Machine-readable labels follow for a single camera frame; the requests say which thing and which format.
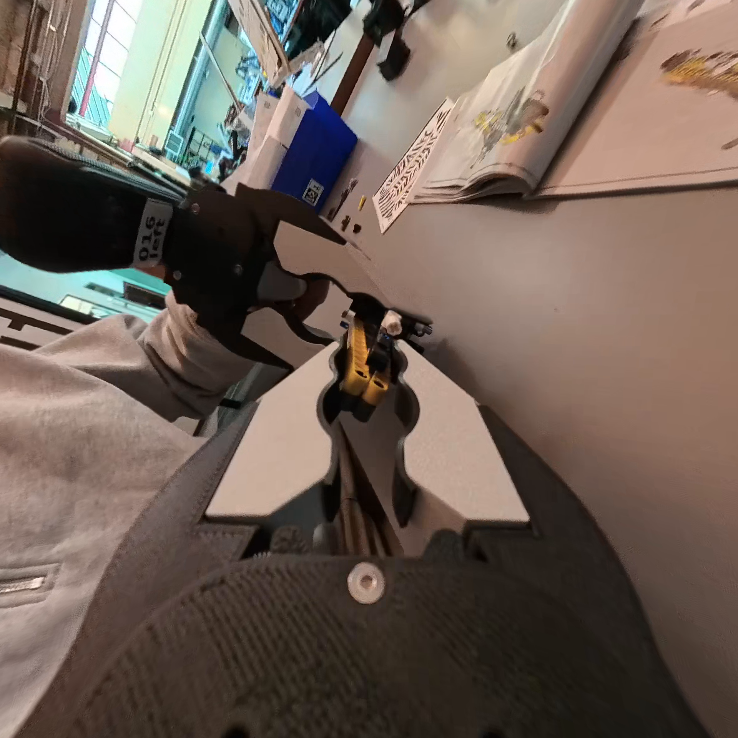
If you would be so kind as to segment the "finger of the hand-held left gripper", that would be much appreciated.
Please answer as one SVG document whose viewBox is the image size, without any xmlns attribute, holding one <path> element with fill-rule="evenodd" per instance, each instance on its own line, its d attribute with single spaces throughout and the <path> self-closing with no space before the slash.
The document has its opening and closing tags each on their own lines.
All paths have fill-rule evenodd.
<svg viewBox="0 0 738 738">
<path fill-rule="evenodd" d="M 280 221 L 274 234 L 274 251 L 287 274 L 306 280 L 327 280 L 350 298 L 381 304 L 374 262 L 352 241 L 337 243 Z"/>
<path fill-rule="evenodd" d="M 323 351 L 334 354 L 340 346 L 340 341 L 325 331 L 306 326 L 289 306 L 276 303 L 250 309 L 241 335 L 294 370 Z"/>
</svg>

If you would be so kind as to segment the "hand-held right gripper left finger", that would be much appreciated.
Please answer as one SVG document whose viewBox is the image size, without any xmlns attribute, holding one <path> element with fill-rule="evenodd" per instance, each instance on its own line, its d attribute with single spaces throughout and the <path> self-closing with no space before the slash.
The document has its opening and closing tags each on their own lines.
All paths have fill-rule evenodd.
<svg viewBox="0 0 738 738">
<path fill-rule="evenodd" d="M 255 404 L 205 517 L 263 528 L 316 528 L 332 511 L 337 453 L 323 401 L 337 378 L 340 344 L 313 358 Z"/>
</svg>

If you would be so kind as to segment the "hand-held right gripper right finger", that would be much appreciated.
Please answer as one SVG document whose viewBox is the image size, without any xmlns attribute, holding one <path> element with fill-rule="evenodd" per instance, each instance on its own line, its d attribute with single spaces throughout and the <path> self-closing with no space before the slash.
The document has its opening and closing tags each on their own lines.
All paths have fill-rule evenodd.
<svg viewBox="0 0 738 738">
<path fill-rule="evenodd" d="M 410 346 L 398 346 L 396 519 L 424 530 L 521 529 L 530 516 L 478 403 Z"/>
</svg>

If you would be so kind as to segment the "yellow black lego assembly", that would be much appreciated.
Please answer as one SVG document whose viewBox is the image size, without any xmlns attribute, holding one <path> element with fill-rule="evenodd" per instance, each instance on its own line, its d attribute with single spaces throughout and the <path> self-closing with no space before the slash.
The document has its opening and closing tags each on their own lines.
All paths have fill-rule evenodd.
<svg viewBox="0 0 738 738">
<path fill-rule="evenodd" d="M 340 409 L 366 423 L 400 381 L 412 351 L 424 353 L 419 340 L 432 334 L 432 320 L 356 293 L 341 325 Z"/>
</svg>

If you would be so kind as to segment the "person's left forearm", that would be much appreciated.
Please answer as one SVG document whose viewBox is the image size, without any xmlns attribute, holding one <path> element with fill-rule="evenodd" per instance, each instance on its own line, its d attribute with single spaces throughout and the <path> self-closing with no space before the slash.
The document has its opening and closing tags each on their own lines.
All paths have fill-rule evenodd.
<svg viewBox="0 0 738 738">
<path fill-rule="evenodd" d="M 175 421 L 209 416 L 226 392 L 259 363 L 229 351 L 197 323 L 196 313 L 170 291 L 138 339 L 155 379 L 144 403 Z"/>
</svg>

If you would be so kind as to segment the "open lego instruction booklet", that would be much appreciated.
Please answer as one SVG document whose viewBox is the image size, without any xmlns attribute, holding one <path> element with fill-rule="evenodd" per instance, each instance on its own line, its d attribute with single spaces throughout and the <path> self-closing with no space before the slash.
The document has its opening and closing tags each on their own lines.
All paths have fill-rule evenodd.
<svg viewBox="0 0 738 738">
<path fill-rule="evenodd" d="M 409 202 L 534 193 L 642 4 L 565 2 L 536 39 L 459 97 Z"/>
</svg>

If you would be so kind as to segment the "person's left hand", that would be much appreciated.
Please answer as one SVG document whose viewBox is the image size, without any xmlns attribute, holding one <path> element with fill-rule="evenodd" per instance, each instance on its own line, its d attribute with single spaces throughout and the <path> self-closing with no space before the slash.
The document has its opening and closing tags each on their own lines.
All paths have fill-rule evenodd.
<svg viewBox="0 0 738 738">
<path fill-rule="evenodd" d="M 304 323 L 327 299 L 331 283 L 319 279 L 309 281 L 304 293 L 292 303 L 292 314 Z"/>
</svg>

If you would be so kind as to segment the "blue storage box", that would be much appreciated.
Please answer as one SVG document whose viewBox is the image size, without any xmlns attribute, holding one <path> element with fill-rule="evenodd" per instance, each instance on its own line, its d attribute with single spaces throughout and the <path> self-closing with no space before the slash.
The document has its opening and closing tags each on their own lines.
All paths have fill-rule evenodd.
<svg viewBox="0 0 738 738">
<path fill-rule="evenodd" d="M 318 91 L 301 98 L 307 108 L 271 189 L 320 213 L 354 152 L 357 135 Z"/>
</svg>

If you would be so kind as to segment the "black patterned sticker sheet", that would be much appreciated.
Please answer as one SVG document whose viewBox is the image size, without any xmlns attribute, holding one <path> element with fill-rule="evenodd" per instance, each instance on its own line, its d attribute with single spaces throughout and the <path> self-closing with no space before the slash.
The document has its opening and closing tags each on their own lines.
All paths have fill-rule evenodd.
<svg viewBox="0 0 738 738">
<path fill-rule="evenodd" d="M 389 230 L 409 205 L 411 190 L 438 142 L 454 106 L 454 100 L 448 97 L 444 100 L 373 195 L 372 202 L 381 234 Z"/>
</svg>

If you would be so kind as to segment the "white cardboard box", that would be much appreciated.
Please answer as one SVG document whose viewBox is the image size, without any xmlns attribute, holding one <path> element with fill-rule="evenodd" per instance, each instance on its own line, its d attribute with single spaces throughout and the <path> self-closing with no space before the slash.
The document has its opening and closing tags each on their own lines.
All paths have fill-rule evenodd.
<svg viewBox="0 0 738 738">
<path fill-rule="evenodd" d="M 259 94 L 249 143 L 252 174 L 257 178 L 274 179 L 307 108 L 307 102 L 290 86 L 282 89 L 281 97 Z"/>
</svg>

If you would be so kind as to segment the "black white marker board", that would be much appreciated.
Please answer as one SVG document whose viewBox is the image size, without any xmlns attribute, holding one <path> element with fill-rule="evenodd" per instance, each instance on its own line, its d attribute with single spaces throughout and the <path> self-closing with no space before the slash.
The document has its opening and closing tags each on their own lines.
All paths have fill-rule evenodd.
<svg viewBox="0 0 738 738">
<path fill-rule="evenodd" d="M 53 302 L 2 286 L 1 343 L 32 351 L 105 317 L 124 314 L 150 322 L 159 311 L 100 292 L 87 297 L 65 291 Z"/>
</svg>

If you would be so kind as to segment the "window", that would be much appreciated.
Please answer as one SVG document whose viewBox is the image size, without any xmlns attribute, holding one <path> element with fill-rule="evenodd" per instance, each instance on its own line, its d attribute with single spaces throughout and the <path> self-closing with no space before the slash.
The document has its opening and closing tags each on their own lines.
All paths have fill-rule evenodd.
<svg viewBox="0 0 738 738">
<path fill-rule="evenodd" d="M 143 1 L 94 1 L 80 50 L 66 113 L 66 123 L 128 150 L 138 136 L 121 136 L 110 128 Z"/>
</svg>

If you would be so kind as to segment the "black device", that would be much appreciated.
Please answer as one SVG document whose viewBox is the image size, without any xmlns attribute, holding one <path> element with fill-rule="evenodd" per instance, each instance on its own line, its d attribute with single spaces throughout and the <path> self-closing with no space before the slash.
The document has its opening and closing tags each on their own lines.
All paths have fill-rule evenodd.
<svg viewBox="0 0 738 738">
<path fill-rule="evenodd" d="M 387 82 L 402 74 L 411 55 L 402 36 L 408 15 L 401 1 L 373 1 L 362 20 L 364 36 L 378 49 L 376 66 Z"/>
</svg>

